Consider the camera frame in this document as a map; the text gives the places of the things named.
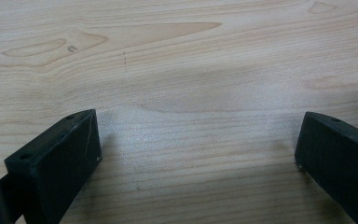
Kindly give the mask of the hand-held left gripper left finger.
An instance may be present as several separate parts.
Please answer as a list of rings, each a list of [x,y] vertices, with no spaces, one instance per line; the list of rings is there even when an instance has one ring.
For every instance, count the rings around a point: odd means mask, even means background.
[[[101,159],[96,111],[61,119],[5,159],[9,218],[59,224]]]

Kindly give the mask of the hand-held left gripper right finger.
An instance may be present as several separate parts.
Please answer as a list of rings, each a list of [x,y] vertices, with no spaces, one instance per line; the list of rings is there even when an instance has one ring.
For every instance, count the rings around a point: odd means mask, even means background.
[[[358,129],[324,114],[305,114],[296,163],[358,224]]]

